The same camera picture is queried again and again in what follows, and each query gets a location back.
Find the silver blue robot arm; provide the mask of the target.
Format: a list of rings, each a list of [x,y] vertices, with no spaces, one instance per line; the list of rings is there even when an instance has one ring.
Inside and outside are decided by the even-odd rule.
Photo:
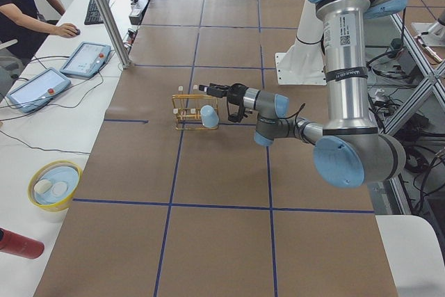
[[[403,169],[406,158],[402,145],[381,134],[369,115],[364,20],[397,13],[408,0],[308,1],[323,23],[326,124],[289,115],[287,97],[241,83],[212,83],[200,90],[238,106],[238,112],[229,117],[232,122],[240,122],[249,110],[256,111],[254,139],[259,145],[270,146],[277,138],[312,144],[316,169],[333,186],[355,188],[391,179]]]

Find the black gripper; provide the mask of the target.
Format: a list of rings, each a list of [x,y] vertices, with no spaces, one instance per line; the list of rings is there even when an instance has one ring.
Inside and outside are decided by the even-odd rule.
[[[217,98],[227,98],[227,102],[233,105],[242,106],[243,98],[248,87],[242,83],[235,83],[231,86],[210,83],[209,86],[199,85],[198,90],[207,92],[207,95]]]

